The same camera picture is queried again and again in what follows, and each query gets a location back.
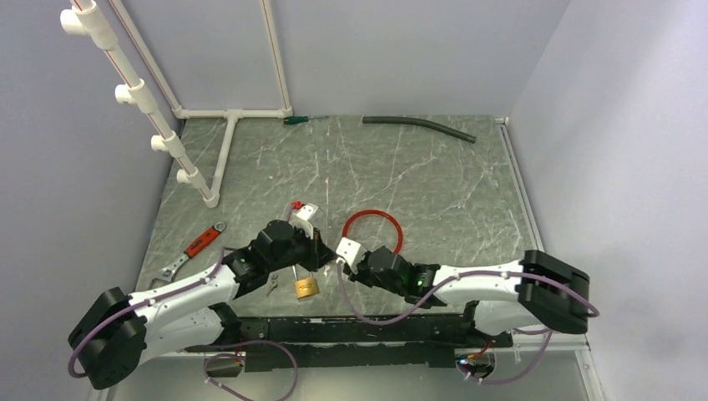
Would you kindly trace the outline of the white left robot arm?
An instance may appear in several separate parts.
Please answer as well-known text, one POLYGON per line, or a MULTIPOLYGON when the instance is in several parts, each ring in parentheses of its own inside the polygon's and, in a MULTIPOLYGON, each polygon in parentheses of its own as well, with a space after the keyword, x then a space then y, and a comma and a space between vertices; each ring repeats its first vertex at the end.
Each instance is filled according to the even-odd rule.
POLYGON ((299 265, 315 272, 333 261, 318 229, 273 220, 249 245, 225 247, 204 271, 154 290, 103 292, 68 336, 68 374, 96 389, 114 386, 140 364, 180 349, 227 351, 242 340, 230 302, 299 265))

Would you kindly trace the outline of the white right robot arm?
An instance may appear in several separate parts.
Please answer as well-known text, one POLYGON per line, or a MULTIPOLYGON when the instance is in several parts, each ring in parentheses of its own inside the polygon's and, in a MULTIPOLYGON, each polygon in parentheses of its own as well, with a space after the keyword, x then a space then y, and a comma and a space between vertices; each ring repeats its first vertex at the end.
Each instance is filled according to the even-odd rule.
POLYGON ((411 263, 382 246, 368 251, 343 239, 336 263, 352 282, 378 287, 417 309, 472 307, 460 324, 462 340, 479 347, 511 329, 543 325, 566 334, 585 334, 598 309, 589 301, 589 275, 540 250, 492 266, 460 267, 411 263))

